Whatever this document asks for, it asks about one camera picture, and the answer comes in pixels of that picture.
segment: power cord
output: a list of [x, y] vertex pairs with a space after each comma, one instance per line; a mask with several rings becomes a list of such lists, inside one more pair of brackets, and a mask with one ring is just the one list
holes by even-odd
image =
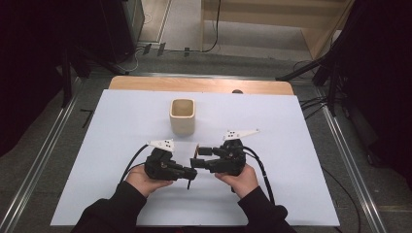
[[263, 175], [264, 183], [266, 184], [267, 193], [269, 194], [269, 200], [273, 205], [275, 205], [275, 198], [273, 197], [272, 187], [270, 186], [270, 182], [267, 178], [266, 171], [264, 171], [263, 163], [260, 161], [260, 158], [252, 149], [248, 147], [243, 147], [243, 150], [249, 151], [251, 154], [247, 153], [247, 155], [249, 155], [257, 161], [261, 174]]
[[134, 156], [133, 156], [133, 158], [130, 160], [130, 162], [129, 162], [129, 164], [127, 165], [127, 167], [126, 167], [126, 169], [124, 170], [124, 173], [123, 173], [123, 175], [121, 176], [121, 179], [120, 179], [120, 182], [119, 182], [119, 184], [121, 184], [123, 181], [124, 181], [124, 178], [127, 176], [127, 174], [129, 173], [129, 171], [130, 171], [130, 167], [131, 167], [131, 165], [133, 164], [133, 162], [134, 162], [134, 160], [136, 159], [136, 157], [147, 147], [148, 145], [147, 144], [145, 144], [143, 147], [141, 147], [137, 152], [136, 152], [136, 154], [134, 154]]

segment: black jacket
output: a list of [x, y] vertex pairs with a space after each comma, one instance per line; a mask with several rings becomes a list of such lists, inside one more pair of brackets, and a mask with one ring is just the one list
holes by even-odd
[[[72, 232], [133, 233], [136, 230], [136, 218], [146, 201], [136, 188], [123, 182], [112, 198], [100, 199], [87, 207]], [[285, 207], [272, 205], [260, 187], [238, 204], [249, 220], [245, 228], [248, 233], [295, 232], [285, 221], [288, 214]]]

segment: wire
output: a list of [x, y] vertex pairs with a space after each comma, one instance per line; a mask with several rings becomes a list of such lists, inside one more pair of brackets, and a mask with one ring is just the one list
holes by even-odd
[[133, 168], [138, 167], [138, 166], [140, 166], [140, 165], [144, 165], [145, 163], [146, 163], [146, 162], [142, 162], [142, 163], [139, 163], [139, 164], [134, 165], [133, 167], [129, 168], [129, 170], [127, 171], [127, 173], [129, 173]]
[[148, 16], [148, 17], [149, 17], [149, 20], [148, 20], [148, 21], [145, 21], [143, 24], [148, 24], [149, 22], [151, 22], [151, 21], [154, 19], [151, 15], [149, 15], [149, 14], [147, 14], [147, 13], [145, 13], [145, 16]]
[[355, 210], [357, 211], [357, 216], [358, 216], [358, 233], [361, 233], [361, 215], [360, 215], [360, 210], [358, 209], [357, 204], [355, 203], [354, 198], [351, 196], [351, 194], [349, 193], [348, 190], [346, 190], [346, 188], [342, 185], [342, 183], [340, 183], [325, 167], [321, 166], [322, 170], [324, 170], [328, 175], [330, 175], [336, 182], [337, 184], [339, 184], [339, 186], [346, 192], [346, 194], [348, 195], [349, 199], [351, 199], [352, 204], [355, 207]]
[[129, 164], [127, 165], [126, 169], [124, 170], [124, 173], [123, 173], [123, 175], [121, 176], [121, 179], [120, 179], [119, 184], [121, 184], [121, 183], [123, 182], [124, 178], [126, 177], [127, 173], [129, 172], [129, 168], [130, 168], [131, 164], [133, 164], [133, 162], [134, 162], [134, 159], [136, 159], [136, 157], [139, 155], [139, 153], [141, 153], [147, 146], [148, 146], [148, 145], [145, 144], [143, 147], [141, 147], [141, 148], [136, 152], [136, 154], [134, 154], [133, 158], [130, 160]]
[[250, 157], [254, 158], [257, 161], [258, 166], [260, 167], [261, 174], [263, 175], [264, 183], [266, 184], [267, 193], [269, 194], [270, 202], [275, 205], [275, 198], [273, 197], [272, 187], [270, 186], [269, 179], [267, 178], [266, 171], [264, 171], [263, 163], [260, 161], [258, 155], [250, 148], [243, 147], [243, 150], [249, 151], [253, 156], [247, 153]]
[[116, 66], [117, 66], [119, 69], [121, 69], [121, 70], [123, 70], [123, 71], [125, 71], [125, 72], [135, 71], [135, 70], [139, 67], [139, 61], [137, 60], [137, 52], [139, 52], [139, 51], [141, 51], [141, 50], [143, 50], [143, 49], [138, 49], [138, 50], [136, 50], [136, 51], [134, 52], [134, 59], [136, 60], [136, 65], [135, 65], [131, 70], [125, 69], [125, 68], [123, 68], [123, 67], [121, 67], [121, 66], [119, 66], [119, 65], [116, 65]]
[[315, 110], [314, 112], [312, 112], [311, 114], [309, 114], [308, 116], [305, 117], [305, 120], [312, 117], [315, 113], [317, 113], [321, 108], [324, 107], [325, 104], [321, 105], [321, 107], [319, 107], [317, 110]]
[[216, 39], [215, 39], [215, 43], [213, 44], [213, 46], [211, 46], [208, 50], [164, 50], [164, 51], [184, 52], [184, 53], [186, 53], [186, 52], [204, 53], [204, 52], [209, 52], [212, 49], [214, 49], [216, 44], [218, 43], [218, 40], [219, 40], [219, 18], [220, 18], [220, 15], [221, 15], [221, 4], [222, 4], [222, 0], [219, 0], [218, 15], [217, 15], [217, 18], [216, 18], [216, 30], [215, 30], [215, 27], [214, 27], [214, 30], [216, 31]]
[[301, 61], [298, 61], [298, 62], [294, 63], [292, 71], [294, 72], [296, 70], [296, 66], [300, 63], [303, 63], [303, 62], [309, 62], [310, 63], [310, 62], [312, 62], [312, 60], [301, 60]]
[[222, 4], [222, 0], [219, 0], [219, 7], [218, 7], [218, 16], [216, 18], [216, 40], [215, 40], [215, 44], [213, 44], [213, 46], [211, 48], [209, 48], [208, 50], [204, 50], [203, 52], [208, 52], [210, 50], [212, 50], [216, 44], [218, 43], [219, 40], [219, 18], [221, 15], [221, 4]]

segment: wooden panel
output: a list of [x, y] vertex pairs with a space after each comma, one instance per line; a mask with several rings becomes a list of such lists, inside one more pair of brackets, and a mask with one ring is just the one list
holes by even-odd
[[348, 0], [346, 5], [339, 9], [338, 14], [331, 17], [327, 21], [327, 25], [322, 28], [302, 28], [302, 35], [306, 45], [314, 59], [322, 56], [322, 54], [330, 47], [330, 40], [334, 33], [339, 28], [343, 27], [348, 14], [354, 4], [354, 0]]
[[[222, 0], [221, 21], [300, 27], [314, 59], [345, 22], [355, 0]], [[202, 0], [203, 21], [216, 20], [218, 0]]]
[[[216, 20], [219, 1], [203, 0], [203, 2], [204, 19]], [[339, 14], [344, 3], [344, 0], [223, 0], [220, 20], [322, 28], [329, 19]]]
[[240, 89], [246, 94], [293, 95], [292, 87], [287, 82], [243, 81], [229, 79], [191, 79], [117, 76], [112, 79], [109, 89], [193, 91], [218, 93], [231, 93], [234, 89]]

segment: square cup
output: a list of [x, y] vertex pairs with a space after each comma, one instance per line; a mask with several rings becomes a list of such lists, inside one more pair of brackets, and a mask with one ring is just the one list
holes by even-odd
[[194, 133], [194, 100], [174, 99], [170, 105], [170, 124], [176, 135], [187, 136]]

